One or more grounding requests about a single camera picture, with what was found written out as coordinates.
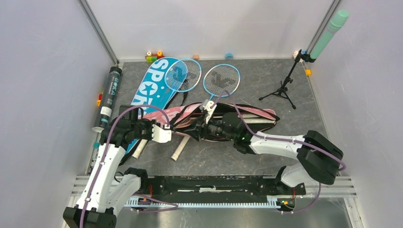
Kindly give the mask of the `toy blocks at left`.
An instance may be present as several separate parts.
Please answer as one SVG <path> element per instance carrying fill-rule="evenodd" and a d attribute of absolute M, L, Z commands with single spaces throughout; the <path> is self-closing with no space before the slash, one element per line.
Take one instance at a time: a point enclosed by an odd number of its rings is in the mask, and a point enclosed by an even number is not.
<path fill-rule="evenodd" d="M 100 106 L 101 101 L 102 101 L 102 97 L 103 97 L 103 94 L 98 95 L 98 100 L 97 100 L 97 103 L 96 103 L 97 106 Z"/>

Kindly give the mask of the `black mini tripod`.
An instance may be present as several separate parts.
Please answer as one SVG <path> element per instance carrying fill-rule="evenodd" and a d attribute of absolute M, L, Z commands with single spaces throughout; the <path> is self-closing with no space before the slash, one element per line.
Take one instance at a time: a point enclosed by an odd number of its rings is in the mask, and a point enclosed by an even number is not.
<path fill-rule="evenodd" d="M 291 75 L 292 75 L 297 63 L 300 60 L 304 60 L 304 61 L 307 60 L 309 62 L 312 59 L 311 59 L 309 54 L 303 53 L 302 50 L 300 49 L 296 53 L 296 55 L 294 57 L 294 64 L 291 67 L 288 75 L 284 78 L 284 81 L 280 81 L 280 87 L 276 91 L 274 91 L 274 92 L 272 92 L 272 93 L 270 93 L 268 95 L 260 97 L 258 100 L 261 101 L 264 98 L 267 98 L 267 97 L 269 97 L 271 95 L 274 95 L 274 96 L 277 96 L 277 97 L 280 97 L 280 98 L 288 100 L 289 103 L 291 104 L 291 107 L 295 110 L 297 107 L 293 104 L 293 102 L 291 101 L 290 97 L 287 95 L 287 91 L 288 91 L 287 84 L 291 84 L 293 82 L 293 79 L 291 78 Z"/>

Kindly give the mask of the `green foam tube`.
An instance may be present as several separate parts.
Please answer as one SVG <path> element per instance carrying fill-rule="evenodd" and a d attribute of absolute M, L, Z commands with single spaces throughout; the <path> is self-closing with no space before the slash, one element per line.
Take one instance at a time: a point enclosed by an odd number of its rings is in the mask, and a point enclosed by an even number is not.
<path fill-rule="evenodd" d="M 334 35 L 345 25 L 349 16 L 349 11 L 341 9 L 336 12 L 335 15 L 330 19 L 318 42 L 315 44 L 309 54 L 311 63 L 316 61 L 316 59 L 319 57 L 319 55 L 322 53 L 322 51 L 325 49 Z"/>

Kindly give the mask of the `blue racket cover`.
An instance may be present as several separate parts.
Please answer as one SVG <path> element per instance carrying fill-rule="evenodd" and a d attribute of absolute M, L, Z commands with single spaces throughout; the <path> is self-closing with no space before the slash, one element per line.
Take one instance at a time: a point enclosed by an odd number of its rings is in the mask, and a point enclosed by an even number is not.
<path fill-rule="evenodd" d="M 153 105 L 167 108 L 176 93 L 164 81 L 165 74 L 179 59 L 164 57 L 150 64 L 147 62 L 123 63 L 122 83 L 118 91 L 114 116 L 121 113 L 122 105 Z"/>

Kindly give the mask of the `toy blocks at back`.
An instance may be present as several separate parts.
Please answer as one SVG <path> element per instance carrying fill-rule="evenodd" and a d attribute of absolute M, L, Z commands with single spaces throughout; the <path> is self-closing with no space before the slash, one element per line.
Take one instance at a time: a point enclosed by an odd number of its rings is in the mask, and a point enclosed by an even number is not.
<path fill-rule="evenodd" d="M 145 59 L 146 59 L 146 62 L 153 63 L 156 60 L 163 58 L 163 57 L 165 57 L 165 56 L 163 55 L 162 51 L 158 51 L 156 54 L 153 54 L 151 51 L 149 51 L 146 53 Z"/>

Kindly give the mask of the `teal clip on rail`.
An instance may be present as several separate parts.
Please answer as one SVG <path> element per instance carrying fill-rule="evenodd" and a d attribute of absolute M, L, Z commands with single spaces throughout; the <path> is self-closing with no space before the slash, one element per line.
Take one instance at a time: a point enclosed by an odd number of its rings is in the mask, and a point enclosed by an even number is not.
<path fill-rule="evenodd" d="M 94 144 L 93 144 L 93 147 L 94 147 L 94 148 L 97 149 L 97 148 L 99 148 L 99 146 L 100 146 L 100 143 L 99 143 L 99 142 L 94 142 Z"/>

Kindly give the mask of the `toy blocks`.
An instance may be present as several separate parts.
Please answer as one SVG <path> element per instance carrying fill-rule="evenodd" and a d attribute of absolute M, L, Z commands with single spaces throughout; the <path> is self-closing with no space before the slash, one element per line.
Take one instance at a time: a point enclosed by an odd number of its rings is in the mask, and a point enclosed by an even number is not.
<path fill-rule="evenodd" d="M 97 100 L 97 103 L 96 103 L 97 106 L 100 106 L 101 101 L 102 101 L 102 97 L 103 97 L 103 94 L 98 95 L 98 100 Z"/>
<path fill-rule="evenodd" d="M 146 59 L 146 62 L 153 63 L 156 60 L 163 58 L 163 57 L 165 57 L 165 56 L 163 55 L 162 51 L 158 51 L 156 54 L 153 54 L 151 51 L 149 51 L 146 53 L 145 59 Z"/>

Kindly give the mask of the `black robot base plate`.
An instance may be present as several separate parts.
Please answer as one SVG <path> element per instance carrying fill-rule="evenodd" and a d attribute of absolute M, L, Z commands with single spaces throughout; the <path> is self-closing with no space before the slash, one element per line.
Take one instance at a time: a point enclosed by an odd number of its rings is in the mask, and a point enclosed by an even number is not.
<path fill-rule="evenodd" d="M 148 176 L 139 194 L 172 203 L 263 203 L 268 196 L 304 196 L 273 176 Z"/>

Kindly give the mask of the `pink racket cover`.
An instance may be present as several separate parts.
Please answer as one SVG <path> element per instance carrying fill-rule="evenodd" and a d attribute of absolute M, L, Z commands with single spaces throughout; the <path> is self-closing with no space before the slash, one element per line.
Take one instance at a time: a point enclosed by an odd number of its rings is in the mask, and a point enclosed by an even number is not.
<path fill-rule="evenodd" d="M 164 109 L 167 114 L 171 129 L 174 134 L 188 136 L 195 139 L 196 127 L 195 119 L 203 119 L 203 111 L 201 110 L 202 103 L 193 103 L 185 106 L 177 106 Z M 229 141 L 235 138 L 235 135 L 242 135 L 248 130 L 244 124 L 242 114 L 255 114 L 258 116 L 267 117 L 274 123 L 247 124 L 254 132 L 265 131 L 273 128 L 280 117 L 277 116 L 272 109 L 262 109 L 248 104 L 228 104 L 218 103 L 217 107 L 209 120 L 217 126 L 216 133 L 224 138 L 224 140 L 209 140 L 216 142 Z"/>

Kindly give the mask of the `black shuttlecock tube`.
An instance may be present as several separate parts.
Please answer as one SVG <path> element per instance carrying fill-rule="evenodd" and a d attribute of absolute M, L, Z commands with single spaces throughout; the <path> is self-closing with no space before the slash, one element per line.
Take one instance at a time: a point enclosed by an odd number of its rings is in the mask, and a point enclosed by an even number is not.
<path fill-rule="evenodd" d="M 96 119 L 92 127 L 92 130 L 96 133 L 101 133 L 111 121 L 121 79 L 122 69 L 116 66 L 111 67 L 106 78 L 102 97 L 98 102 Z"/>

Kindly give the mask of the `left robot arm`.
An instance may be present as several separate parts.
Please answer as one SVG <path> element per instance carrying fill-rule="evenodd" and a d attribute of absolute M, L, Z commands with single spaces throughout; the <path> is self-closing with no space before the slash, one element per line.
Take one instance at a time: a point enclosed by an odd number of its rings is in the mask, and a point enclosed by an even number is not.
<path fill-rule="evenodd" d="M 128 145 L 135 139 L 152 138 L 155 122 L 138 118 L 143 108 L 142 105 L 127 108 L 102 131 L 99 155 L 85 189 L 76 204 L 63 212 L 70 228 L 114 228 L 129 198 L 149 189 L 147 171 L 129 168 L 117 187 L 110 190 Z"/>

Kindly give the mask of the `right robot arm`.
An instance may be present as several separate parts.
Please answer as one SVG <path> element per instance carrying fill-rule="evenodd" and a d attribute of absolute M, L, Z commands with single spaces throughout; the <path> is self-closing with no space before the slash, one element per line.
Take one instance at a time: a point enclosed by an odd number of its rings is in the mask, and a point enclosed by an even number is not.
<path fill-rule="evenodd" d="M 296 160 L 277 174 L 274 186 L 286 194 L 306 181 L 332 185 L 337 173 L 345 168 L 343 152 L 317 131 L 305 135 L 282 136 L 252 130 L 237 113 L 226 113 L 220 121 L 207 121 L 204 117 L 192 121 L 192 137 L 200 140 L 207 135 L 233 141 L 243 154 L 271 154 Z"/>

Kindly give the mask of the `blue badminton racket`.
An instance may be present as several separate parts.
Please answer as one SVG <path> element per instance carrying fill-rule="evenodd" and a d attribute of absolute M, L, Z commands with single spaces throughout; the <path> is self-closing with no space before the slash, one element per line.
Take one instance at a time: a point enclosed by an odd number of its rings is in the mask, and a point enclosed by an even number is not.
<path fill-rule="evenodd" d="M 184 61 L 175 63 L 167 71 L 165 84 L 175 92 L 185 93 L 197 86 L 202 75 L 201 66 L 187 66 Z M 218 64 L 212 67 L 203 78 L 203 88 L 213 97 L 220 99 L 233 94 L 240 84 L 239 70 L 230 64 Z"/>
<path fill-rule="evenodd" d="M 160 58 L 147 69 L 131 105 L 166 109 L 177 93 L 193 89 L 200 77 L 201 66 L 193 59 Z"/>

